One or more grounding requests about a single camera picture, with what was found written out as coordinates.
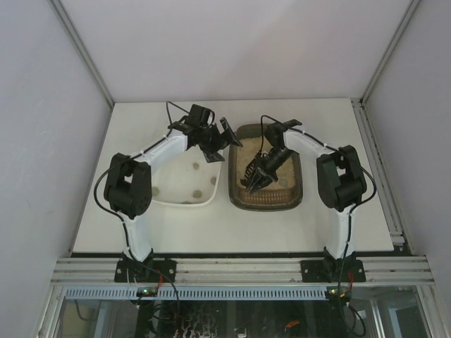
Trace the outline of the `black slotted litter scoop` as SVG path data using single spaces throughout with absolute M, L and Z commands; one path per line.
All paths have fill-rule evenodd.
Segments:
M 245 168 L 243 178 L 240 180 L 242 186 L 248 192 L 256 192 L 262 188 L 264 176 L 261 174 L 261 159 L 254 158 Z

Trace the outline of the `brown translucent litter box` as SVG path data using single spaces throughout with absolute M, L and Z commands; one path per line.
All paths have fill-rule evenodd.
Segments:
M 241 184 L 245 168 L 262 148 L 264 152 L 271 149 L 268 141 L 261 141 L 260 124 L 246 124 L 235 132 L 242 142 L 242 147 L 230 146 L 228 156 L 228 192 L 230 201 L 238 208 L 248 211 L 284 211 L 297 207 L 303 199 L 302 166 L 298 154 L 293 153 L 277 169 L 279 179 L 288 181 L 287 187 L 279 182 L 254 193 L 248 192 Z

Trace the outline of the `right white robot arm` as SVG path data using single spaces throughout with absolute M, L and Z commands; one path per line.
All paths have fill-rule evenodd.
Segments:
M 333 274 L 355 260 L 352 248 L 353 213 L 364 203 L 367 191 L 365 170 L 357 150 L 351 146 L 334 148 L 309 134 L 298 120 L 278 120 L 261 131 L 272 146 L 270 151 L 257 151 L 247 165 L 241 184 L 255 193 L 278 181 L 277 169 L 293 154 L 311 156 L 316 168 L 317 192 L 330 211 L 330 234 L 323 254 L 323 266 Z

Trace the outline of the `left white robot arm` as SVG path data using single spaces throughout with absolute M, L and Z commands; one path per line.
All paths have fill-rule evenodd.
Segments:
M 208 163 L 221 162 L 220 151 L 230 145 L 242 146 L 226 118 L 215 123 L 215 113 L 193 104 L 179 120 L 170 121 L 162 138 L 131 155 L 117 153 L 109 169 L 94 185 L 94 201 L 121 222 L 125 235 L 123 253 L 144 262 L 153 254 L 144 214 L 152 202 L 152 175 L 167 162 L 192 147 L 198 147 Z

